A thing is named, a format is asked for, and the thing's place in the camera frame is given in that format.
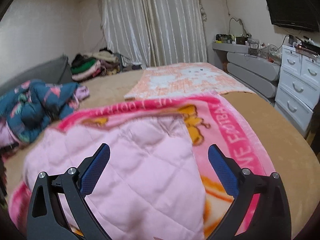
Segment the pink quilted jacket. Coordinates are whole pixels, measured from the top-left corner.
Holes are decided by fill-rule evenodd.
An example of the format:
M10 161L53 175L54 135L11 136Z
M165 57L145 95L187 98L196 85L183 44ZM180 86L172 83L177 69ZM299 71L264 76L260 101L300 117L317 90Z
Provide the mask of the pink quilted jacket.
M62 174L108 144L110 160L86 202L112 239L203 239L205 189L191 138L178 116L103 129L48 129L24 161L23 180Z

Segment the pile of folded clothes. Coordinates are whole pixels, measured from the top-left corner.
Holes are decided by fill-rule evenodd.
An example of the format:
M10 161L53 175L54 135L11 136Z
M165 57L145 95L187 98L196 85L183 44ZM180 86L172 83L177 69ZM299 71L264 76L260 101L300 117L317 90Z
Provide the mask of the pile of folded clothes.
M141 69L141 64L134 64L106 47L95 53L77 54L71 62L72 80L76 82Z

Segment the tan bed cover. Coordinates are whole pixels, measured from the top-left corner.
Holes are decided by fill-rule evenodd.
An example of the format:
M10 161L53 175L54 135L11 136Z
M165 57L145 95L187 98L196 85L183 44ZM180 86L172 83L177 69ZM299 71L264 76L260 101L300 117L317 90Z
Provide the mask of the tan bed cover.
M86 86L89 88L90 96L81 104L79 111L131 102L111 101L111 96L124 96L138 83L141 77L142 72L132 71L89 81ZM188 98L207 94L217 93L210 92L155 100ZM226 99L247 121L271 159L274 166L273 172L280 175L289 202L291 239L319 239L319 162L306 140L282 115L259 96L244 92L218 95ZM47 129L57 128L61 122L56 126L46 128L38 139L27 147L27 154L43 138ZM26 156L23 157L22 165L18 164L20 160L18 155L14 155L5 163L9 176L19 177L16 187L22 182L22 170ZM15 189L10 191L10 200ZM78 227L65 196L61 194L59 198L70 227ZM22 237L27 235L27 225L25 231L20 231L10 216L9 220Z

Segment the teal floral comforter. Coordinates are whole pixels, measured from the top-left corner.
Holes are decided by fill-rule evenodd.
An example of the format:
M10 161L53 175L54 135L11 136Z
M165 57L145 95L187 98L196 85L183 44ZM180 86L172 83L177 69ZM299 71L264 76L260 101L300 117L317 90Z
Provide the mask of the teal floral comforter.
M1 150L29 145L52 122L79 109L89 89L76 82L62 85L28 80L1 96Z

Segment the pink football fleece blanket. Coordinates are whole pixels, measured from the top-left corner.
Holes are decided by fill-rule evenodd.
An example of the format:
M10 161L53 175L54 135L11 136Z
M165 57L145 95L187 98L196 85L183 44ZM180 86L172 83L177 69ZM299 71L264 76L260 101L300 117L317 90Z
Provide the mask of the pink football fleece blanket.
M247 121L218 94L131 101L81 110L65 118L57 128L49 129L62 133L76 125L108 129L148 116L178 116L187 128L205 189L203 239L214 231L233 202L233 197L226 193L208 160L211 145L216 144L225 156L255 174L268 176L274 171L271 159ZM31 191L23 180L22 170L22 182L9 202L9 216L20 231L26 230Z

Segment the white drawer chest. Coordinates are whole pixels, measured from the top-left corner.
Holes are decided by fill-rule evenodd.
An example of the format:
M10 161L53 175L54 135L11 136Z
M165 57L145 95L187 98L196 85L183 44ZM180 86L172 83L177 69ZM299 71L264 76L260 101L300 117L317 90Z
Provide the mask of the white drawer chest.
M306 137L318 101L319 55L301 46L282 46L274 108Z

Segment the peach kitty blanket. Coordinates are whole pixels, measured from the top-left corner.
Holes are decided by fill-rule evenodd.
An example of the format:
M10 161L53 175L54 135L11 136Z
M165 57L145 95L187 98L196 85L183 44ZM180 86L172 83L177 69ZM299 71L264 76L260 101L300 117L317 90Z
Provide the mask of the peach kitty blanket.
M253 91L209 63L177 63L144 70L124 99L157 99L210 92L223 95Z

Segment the striped white curtain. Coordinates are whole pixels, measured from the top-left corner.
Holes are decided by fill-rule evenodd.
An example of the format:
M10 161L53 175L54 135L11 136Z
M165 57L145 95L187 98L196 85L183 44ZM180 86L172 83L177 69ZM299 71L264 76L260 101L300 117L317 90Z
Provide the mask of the striped white curtain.
M200 0L101 0L107 48L126 63L207 61Z

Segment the grey wall shelf unit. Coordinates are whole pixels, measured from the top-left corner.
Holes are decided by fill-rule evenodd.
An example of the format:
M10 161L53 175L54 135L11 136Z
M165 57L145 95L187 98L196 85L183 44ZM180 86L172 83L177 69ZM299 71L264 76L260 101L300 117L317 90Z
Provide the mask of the grey wall shelf unit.
M264 100L275 100L280 67L250 55L248 46L212 42L208 47L208 62L257 93Z

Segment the black wall television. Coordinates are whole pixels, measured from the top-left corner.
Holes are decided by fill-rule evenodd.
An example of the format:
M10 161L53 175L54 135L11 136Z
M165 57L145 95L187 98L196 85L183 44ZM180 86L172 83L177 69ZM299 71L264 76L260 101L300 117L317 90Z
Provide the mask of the black wall television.
M266 3L272 25L319 32L316 16L305 0L266 0Z

